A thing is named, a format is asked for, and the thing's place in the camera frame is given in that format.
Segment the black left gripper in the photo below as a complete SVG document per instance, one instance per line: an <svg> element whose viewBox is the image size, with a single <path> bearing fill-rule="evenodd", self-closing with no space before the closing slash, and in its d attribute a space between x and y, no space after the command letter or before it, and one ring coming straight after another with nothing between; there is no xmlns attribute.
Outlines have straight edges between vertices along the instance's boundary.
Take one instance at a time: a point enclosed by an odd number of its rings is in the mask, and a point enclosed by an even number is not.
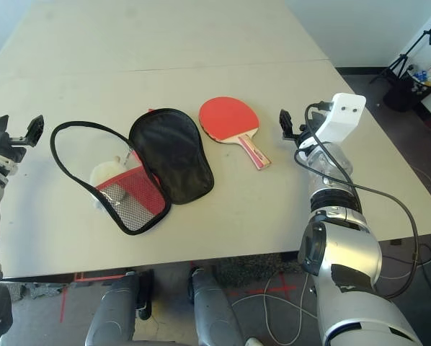
<svg viewBox="0 0 431 346"><path fill-rule="evenodd" d="M20 137L10 137L6 133L9 116L0 117L0 157L4 161L21 162L26 154L25 146L36 146L43 134L44 118L39 115L31 120L27 134Z"/></svg>

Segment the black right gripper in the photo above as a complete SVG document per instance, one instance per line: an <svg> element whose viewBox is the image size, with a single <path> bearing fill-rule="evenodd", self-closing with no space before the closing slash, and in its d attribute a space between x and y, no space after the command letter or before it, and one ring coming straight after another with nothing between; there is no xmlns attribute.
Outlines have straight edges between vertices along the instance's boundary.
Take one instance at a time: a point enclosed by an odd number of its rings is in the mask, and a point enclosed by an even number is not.
<svg viewBox="0 0 431 346"><path fill-rule="evenodd" d="M318 130L326 120L326 116L321 112L310 112L308 123L312 130ZM279 124L283 132L284 140L294 140L295 144L302 144L311 137L310 131L306 124L299 126L299 132L294 134L291 116L288 111L281 109L279 115Z"/></svg>

